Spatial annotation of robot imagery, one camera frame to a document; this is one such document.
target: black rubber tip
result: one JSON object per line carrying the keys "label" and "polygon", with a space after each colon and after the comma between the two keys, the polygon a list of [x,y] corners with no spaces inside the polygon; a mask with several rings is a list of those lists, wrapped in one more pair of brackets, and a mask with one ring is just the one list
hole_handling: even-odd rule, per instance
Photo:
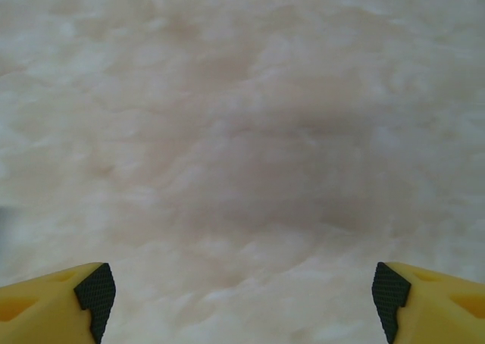
{"label": "black rubber tip", "polygon": [[91,334],[101,343],[116,296],[116,286],[108,263],[104,263],[74,289],[83,310],[91,311]]}
{"label": "black rubber tip", "polygon": [[396,340],[399,329],[397,311],[405,307],[410,289],[411,284],[405,278],[383,262],[377,264],[372,297],[389,344]]}

